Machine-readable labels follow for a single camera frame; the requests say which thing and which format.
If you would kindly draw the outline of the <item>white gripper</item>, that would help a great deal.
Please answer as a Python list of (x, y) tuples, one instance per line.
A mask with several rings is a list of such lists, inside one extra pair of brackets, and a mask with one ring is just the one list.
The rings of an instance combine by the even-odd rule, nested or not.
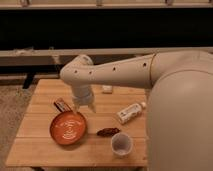
[(89, 109), (96, 113), (96, 107), (94, 105), (94, 94), (90, 85), (72, 86), (72, 99), (74, 102), (75, 113), (79, 112), (79, 106), (88, 105)]

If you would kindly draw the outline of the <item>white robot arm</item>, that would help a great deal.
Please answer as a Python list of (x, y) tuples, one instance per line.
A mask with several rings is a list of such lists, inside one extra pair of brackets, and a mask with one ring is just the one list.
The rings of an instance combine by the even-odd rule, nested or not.
[(60, 78), (76, 107), (93, 105), (93, 84), (148, 89), (148, 170), (213, 171), (213, 54), (164, 52), (101, 65), (79, 55)]

